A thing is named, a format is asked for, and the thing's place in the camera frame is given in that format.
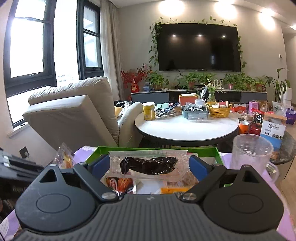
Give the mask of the clear packet dark dried fruit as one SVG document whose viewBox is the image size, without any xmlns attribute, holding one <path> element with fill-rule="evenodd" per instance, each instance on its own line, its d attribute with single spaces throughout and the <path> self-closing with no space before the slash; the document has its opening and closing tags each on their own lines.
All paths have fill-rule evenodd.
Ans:
<svg viewBox="0 0 296 241">
<path fill-rule="evenodd" d="M 118 178 L 176 182 L 189 170 L 187 150 L 140 150 L 110 152 L 107 175 Z"/>
</svg>

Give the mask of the green snack box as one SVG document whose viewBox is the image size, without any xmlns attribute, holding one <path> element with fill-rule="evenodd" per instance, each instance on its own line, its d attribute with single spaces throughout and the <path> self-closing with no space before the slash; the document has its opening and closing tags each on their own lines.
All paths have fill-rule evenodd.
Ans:
<svg viewBox="0 0 296 241">
<path fill-rule="evenodd" d="M 116 194 L 185 192 L 198 184 L 190 164 L 196 156 L 208 165 L 222 164 L 216 148 L 140 149 L 97 147 L 86 162 L 92 174 Z"/>
</svg>

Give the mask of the clear plastic pitcher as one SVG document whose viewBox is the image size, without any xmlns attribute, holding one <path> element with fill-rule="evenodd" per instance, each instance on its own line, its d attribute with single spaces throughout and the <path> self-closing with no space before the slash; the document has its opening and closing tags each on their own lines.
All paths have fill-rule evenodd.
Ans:
<svg viewBox="0 0 296 241">
<path fill-rule="evenodd" d="M 271 182 L 275 183 L 280 172 L 270 162 L 273 145 L 264 137 L 254 134 L 241 134 L 233 139 L 231 169 L 240 169 L 243 165 L 253 167 L 260 175 L 269 173 Z"/>
</svg>

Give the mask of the round white coffee table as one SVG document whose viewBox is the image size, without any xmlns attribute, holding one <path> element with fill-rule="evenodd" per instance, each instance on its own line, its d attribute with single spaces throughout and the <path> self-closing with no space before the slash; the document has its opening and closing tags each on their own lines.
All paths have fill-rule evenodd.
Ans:
<svg viewBox="0 0 296 241">
<path fill-rule="evenodd" d="M 202 147 L 233 139 L 238 135 L 239 119 L 230 113 L 226 118 L 210 116 L 201 121 L 188 120 L 181 114 L 144 120 L 144 114 L 141 113 L 134 124 L 152 142 L 179 147 Z"/>
</svg>

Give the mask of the orange cup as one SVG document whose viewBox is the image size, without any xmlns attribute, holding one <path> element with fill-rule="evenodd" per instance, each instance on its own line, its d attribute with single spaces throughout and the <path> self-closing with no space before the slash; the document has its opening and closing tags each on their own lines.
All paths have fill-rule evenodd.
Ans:
<svg viewBox="0 0 296 241">
<path fill-rule="evenodd" d="M 248 133 L 249 122 L 248 121 L 241 121 L 239 123 L 239 134 Z"/>
</svg>

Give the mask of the blue-grey storage basket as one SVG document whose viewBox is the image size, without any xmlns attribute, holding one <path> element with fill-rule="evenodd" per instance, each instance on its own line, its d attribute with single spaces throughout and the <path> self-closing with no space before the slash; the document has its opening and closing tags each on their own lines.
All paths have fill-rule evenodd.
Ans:
<svg viewBox="0 0 296 241">
<path fill-rule="evenodd" d="M 182 106 L 182 115 L 184 118 L 192 121 L 202 121 L 208 118 L 208 111 L 190 111 L 185 106 Z"/>
</svg>

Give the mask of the yellow woven basket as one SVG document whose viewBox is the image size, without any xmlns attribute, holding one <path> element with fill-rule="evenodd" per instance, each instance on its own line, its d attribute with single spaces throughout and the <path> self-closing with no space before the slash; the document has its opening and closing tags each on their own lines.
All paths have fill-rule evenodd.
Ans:
<svg viewBox="0 0 296 241">
<path fill-rule="evenodd" d="M 214 108 L 213 105 L 215 104 L 217 104 L 217 102 L 206 103 L 210 116 L 213 118 L 227 118 L 231 108 Z"/>
</svg>

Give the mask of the grey TV console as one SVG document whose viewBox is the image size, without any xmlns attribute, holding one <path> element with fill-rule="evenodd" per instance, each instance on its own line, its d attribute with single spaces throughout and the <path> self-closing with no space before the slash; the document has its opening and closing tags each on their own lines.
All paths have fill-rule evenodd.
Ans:
<svg viewBox="0 0 296 241">
<path fill-rule="evenodd" d="M 178 102 L 179 95 L 184 93 L 195 93 L 201 95 L 201 89 L 174 89 L 174 90 L 161 90 L 149 92 L 132 93 L 131 98 L 133 102 L 154 102 L 155 104 Z M 266 92 L 256 91 L 237 91 L 237 90 L 218 90 L 215 92 L 215 99 L 217 101 L 230 101 L 248 103 L 252 100 L 265 100 L 267 101 Z"/>
</svg>

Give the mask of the orange tissue box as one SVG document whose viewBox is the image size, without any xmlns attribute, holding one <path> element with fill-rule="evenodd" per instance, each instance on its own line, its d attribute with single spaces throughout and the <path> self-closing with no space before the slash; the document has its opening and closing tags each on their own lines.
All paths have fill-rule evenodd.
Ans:
<svg viewBox="0 0 296 241">
<path fill-rule="evenodd" d="M 195 93 L 186 93 L 179 95 L 179 102 L 181 106 L 185 106 L 187 102 L 195 104 L 196 99 L 198 99 L 198 95 Z"/>
</svg>

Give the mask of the white blue cardboard box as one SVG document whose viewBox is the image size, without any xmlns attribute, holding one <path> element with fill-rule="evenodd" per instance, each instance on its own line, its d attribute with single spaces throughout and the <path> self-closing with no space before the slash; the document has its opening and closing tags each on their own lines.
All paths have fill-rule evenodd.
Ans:
<svg viewBox="0 0 296 241">
<path fill-rule="evenodd" d="M 270 141 L 275 151 L 281 147 L 285 134 L 287 118 L 282 115 L 265 113 L 261 125 L 260 136 Z"/>
</svg>

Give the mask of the dark round side table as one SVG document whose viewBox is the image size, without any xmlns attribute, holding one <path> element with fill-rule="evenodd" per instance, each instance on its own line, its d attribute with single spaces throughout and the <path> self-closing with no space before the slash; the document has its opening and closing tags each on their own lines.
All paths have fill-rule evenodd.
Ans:
<svg viewBox="0 0 296 241">
<path fill-rule="evenodd" d="M 295 139 L 290 133 L 285 131 L 281 146 L 277 152 L 276 159 L 271 158 L 270 161 L 275 165 L 281 165 L 293 161 L 295 158 Z"/>
</svg>

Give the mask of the pink small box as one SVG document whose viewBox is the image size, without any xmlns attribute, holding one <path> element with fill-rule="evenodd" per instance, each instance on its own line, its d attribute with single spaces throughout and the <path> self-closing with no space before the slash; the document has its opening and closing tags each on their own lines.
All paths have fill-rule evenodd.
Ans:
<svg viewBox="0 0 296 241">
<path fill-rule="evenodd" d="M 257 110 L 258 109 L 258 102 L 255 100 L 249 101 L 248 102 L 248 110 L 252 111 L 253 109 Z"/>
</svg>

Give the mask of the red flower arrangement vase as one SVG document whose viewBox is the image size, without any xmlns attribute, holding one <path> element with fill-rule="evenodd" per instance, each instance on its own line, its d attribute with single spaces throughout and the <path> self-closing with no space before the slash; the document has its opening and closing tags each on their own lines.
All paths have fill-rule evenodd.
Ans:
<svg viewBox="0 0 296 241">
<path fill-rule="evenodd" d="M 128 87 L 130 84 L 130 92 L 137 93 L 140 90 L 138 83 L 145 80 L 148 77 L 149 72 L 150 69 L 148 66 L 146 64 L 142 64 L 142 66 L 135 70 L 122 70 L 120 76 L 123 80 L 124 86 Z"/>
</svg>

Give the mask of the tall leafy floor plant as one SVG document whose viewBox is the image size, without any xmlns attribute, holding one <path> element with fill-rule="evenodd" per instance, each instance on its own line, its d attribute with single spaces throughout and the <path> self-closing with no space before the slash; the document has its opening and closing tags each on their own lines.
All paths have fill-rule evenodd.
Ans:
<svg viewBox="0 0 296 241">
<path fill-rule="evenodd" d="M 281 98 L 283 95 L 286 93 L 287 88 L 290 88 L 290 81 L 285 79 L 285 80 L 280 80 L 280 72 L 282 70 L 285 70 L 286 72 L 289 72 L 287 68 L 278 68 L 276 70 L 277 72 L 277 78 L 270 77 L 270 76 L 265 76 L 264 78 L 266 79 L 266 82 L 264 85 L 268 86 L 273 86 L 273 97 L 275 102 L 281 102 Z"/>
</svg>

